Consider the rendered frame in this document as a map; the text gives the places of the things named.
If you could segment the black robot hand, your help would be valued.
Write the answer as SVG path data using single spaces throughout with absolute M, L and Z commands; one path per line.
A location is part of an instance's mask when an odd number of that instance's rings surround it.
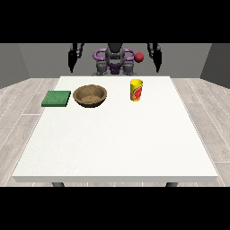
M 83 53 L 83 43 L 73 43 L 70 46 L 70 50 L 68 51 L 68 67 L 70 72 L 74 72 L 75 64 L 77 60 L 82 56 Z
M 158 43 L 148 43 L 147 50 L 149 57 L 153 59 L 156 72 L 159 72 L 162 64 L 162 51 Z

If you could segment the yellow cup with melon print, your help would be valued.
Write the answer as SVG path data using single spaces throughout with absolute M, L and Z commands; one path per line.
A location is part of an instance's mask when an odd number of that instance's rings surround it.
M 130 80 L 130 100 L 138 102 L 141 97 L 143 81 L 141 79 Z

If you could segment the brown wooden bowl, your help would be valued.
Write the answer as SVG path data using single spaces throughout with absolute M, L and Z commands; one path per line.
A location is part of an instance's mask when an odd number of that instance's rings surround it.
M 73 93 L 75 101 L 85 108 L 100 106 L 107 97 L 107 91 L 100 85 L 88 84 L 77 88 Z

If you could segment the green square pad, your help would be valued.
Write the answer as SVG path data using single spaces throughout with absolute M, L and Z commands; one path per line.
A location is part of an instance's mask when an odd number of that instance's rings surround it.
M 47 91 L 41 106 L 42 107 L 66 107 L 70 91 Z

